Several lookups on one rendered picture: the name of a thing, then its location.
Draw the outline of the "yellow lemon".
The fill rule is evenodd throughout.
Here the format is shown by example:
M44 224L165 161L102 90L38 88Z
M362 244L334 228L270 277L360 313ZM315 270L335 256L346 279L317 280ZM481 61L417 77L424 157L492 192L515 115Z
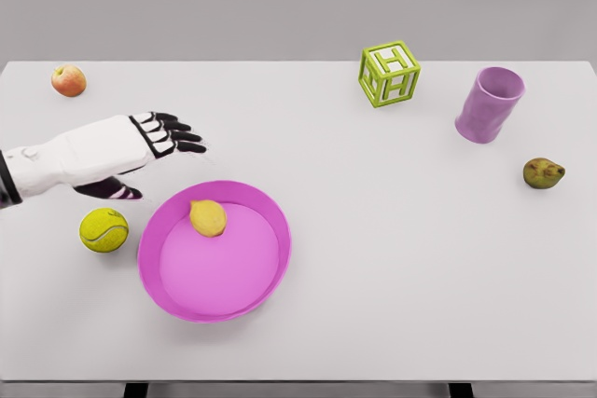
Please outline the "yellow lemon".
M228 216L218 202L210 199L192 200L189 221L200 235L213 238L223 234L228 223Z

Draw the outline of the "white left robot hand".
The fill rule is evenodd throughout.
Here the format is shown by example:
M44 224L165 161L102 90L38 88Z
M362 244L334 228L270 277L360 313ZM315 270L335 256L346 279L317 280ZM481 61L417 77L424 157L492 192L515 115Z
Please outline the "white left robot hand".
M137 200L143 194L119 180L174 153L203 154L202 137L178 117L160 112L117 115L58 137L61 180L82 195Z

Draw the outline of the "green letter H block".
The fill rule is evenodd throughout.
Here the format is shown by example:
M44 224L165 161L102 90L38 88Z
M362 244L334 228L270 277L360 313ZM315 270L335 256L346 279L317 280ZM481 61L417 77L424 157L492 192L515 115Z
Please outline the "green letter H block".
M363 48L358 82L374 108L410 100L421 65L404 41Z

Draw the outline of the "pink plate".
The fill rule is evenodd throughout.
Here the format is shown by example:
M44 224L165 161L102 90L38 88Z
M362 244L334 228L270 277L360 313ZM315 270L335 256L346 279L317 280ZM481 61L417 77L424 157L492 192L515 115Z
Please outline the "pink plate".
M190 204L201 199L225 210L222 235L207 238L191 225ZM162 310L189 322L220 323L265 302L281 283L291 252L290 226L274 199L254 186L218 180L190 186L153 212L137 266Z

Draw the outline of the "red-yellow apple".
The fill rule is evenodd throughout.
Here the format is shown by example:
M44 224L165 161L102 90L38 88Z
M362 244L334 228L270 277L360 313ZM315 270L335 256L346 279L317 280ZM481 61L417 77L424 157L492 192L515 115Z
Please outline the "red-yellow apple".
M54 69L51 75L51 86L65 97L76 97L87 87L84 73L73 64L63 64Z

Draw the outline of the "yellow-green tennis ball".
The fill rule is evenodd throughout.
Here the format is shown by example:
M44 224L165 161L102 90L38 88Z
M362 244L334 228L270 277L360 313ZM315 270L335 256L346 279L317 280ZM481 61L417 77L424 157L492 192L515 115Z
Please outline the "yellow-green tennis ball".
M89 212L79 226L81 242L90 250L106 254L119 249L129 235L125 217L112 208L98 208Z

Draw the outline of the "green-brown pear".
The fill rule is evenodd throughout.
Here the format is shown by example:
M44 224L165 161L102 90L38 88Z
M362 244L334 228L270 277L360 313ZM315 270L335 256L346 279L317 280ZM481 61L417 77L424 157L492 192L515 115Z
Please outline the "green-brown pear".
M531 188L549 189L565 176L565 168L547 158L533 158L525 163L522 176Z

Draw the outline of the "purple cup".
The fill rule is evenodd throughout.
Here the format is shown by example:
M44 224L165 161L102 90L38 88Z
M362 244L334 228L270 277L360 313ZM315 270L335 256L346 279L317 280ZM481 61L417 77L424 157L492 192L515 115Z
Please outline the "purple cup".
M455 128L473 143L494 141L525 91L517 73L497 66L481 69L455 119Z

